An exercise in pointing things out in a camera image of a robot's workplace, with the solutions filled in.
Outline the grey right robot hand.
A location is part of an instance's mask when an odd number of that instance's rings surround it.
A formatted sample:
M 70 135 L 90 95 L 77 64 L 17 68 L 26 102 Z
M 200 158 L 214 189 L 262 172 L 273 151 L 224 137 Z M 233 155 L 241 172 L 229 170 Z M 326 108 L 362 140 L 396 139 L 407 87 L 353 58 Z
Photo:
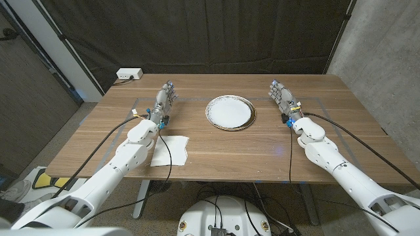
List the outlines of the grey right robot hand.
M 292 127 L 297 120 L 303 118 L 300 101 L 277 80 L 273 80 L 271 83 L 268 95 L 278 105 L 282 114 L 282 123 L 285 123 L 288 127 Z

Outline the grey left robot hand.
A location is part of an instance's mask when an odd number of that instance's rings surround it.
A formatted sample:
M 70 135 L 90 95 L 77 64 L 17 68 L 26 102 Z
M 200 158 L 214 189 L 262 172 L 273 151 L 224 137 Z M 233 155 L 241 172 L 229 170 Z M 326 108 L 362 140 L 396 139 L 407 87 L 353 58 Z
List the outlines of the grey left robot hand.
M 157 126 L 162 122 L 167 125 L 164 119 L 169 115 L 173 102 L 178 98 L 174 90 L 174 84 L 168 80 L 158 91 L 153 109 L 150 112 L 149 120 L 153 121 Z

